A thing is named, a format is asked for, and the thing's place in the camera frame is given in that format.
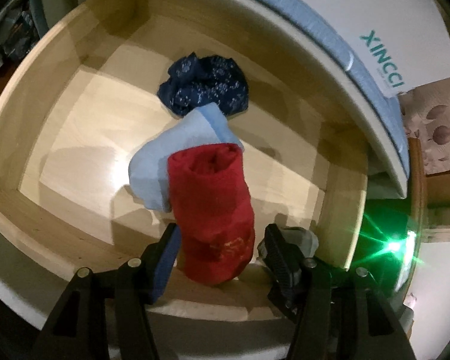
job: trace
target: blue gripper pad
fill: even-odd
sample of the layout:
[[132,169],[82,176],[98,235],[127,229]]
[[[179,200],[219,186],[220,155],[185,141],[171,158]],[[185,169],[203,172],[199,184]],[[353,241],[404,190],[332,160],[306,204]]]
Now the blue gripper pad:
[[150,304],[154,304],[164,294],[181,242],[180,228],[176,223],[171,223],[160,241],[145,249],[142,260],[145,261],[148,283],[151,287]]

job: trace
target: floral wallpaper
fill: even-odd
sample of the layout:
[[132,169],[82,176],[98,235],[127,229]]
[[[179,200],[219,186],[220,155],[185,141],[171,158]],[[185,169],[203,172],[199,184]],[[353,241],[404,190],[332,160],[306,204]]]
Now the floral wallpaper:
[[[450,35],[450,20],[444,17]],[[419,138],[426,174],[450,170],[450,78],[399,97],[408,137]]]

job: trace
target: red sock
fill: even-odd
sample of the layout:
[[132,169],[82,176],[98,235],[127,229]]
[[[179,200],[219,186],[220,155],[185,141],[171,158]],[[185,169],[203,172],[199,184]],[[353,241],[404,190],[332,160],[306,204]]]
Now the red sock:
[[185,275],[207,285],[238,276],[255,242],[240,147],[219,143],[178,151],[168,158],[168,175]]

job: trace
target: sock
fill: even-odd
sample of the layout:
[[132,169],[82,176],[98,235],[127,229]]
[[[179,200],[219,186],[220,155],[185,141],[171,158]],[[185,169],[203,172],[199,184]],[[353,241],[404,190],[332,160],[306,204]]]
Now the sock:
[[160,85],[157,96],[174,114],[216,103],[230,116],[248,108],[248,83],[232,58],[219,55],[198,59],[192,52],[168,69],[170,78]]
[[174,152],[210,143],[236,143],[240,140],[228,128],[217,104],[191,111],[180,123],[146,143],[132,157],[128,177],[133,193],[149,210],[170,212],[167,159]]
[[168,174],[185,275],[211,286],[235,278],[250,262],[255,242],[240,147],[221,143],[176,152]]

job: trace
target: green light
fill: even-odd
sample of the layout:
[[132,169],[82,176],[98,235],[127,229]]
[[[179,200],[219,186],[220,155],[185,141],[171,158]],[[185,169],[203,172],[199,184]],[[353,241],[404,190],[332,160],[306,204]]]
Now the green light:
[[402,247],[401,242],[389,242],[387,246],[388,250],[390,250],[393,253],[398,252],[401,247]]

